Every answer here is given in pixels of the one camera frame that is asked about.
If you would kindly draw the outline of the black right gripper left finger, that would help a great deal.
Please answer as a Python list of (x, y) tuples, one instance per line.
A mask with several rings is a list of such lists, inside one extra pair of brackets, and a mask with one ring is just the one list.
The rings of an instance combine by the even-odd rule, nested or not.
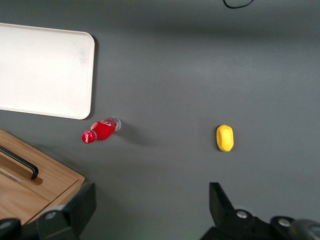
[(61, 207), (45, 211), (36, 220), (22, 225), (18, 218), (0, 221), (2, 240), (79, 240), (97, 208), (96, 185), (85, 183)]

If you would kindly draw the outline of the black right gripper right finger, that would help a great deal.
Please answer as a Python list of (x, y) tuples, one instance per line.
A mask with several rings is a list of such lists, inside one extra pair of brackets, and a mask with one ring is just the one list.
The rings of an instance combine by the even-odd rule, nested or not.
[(209, 184), (209, 211), (214, 226), (202, 240), (318, 240), (320, 223), (309, 219), (274, 216), (264, 222), (244, 209), (236, 209), (218, 182)]

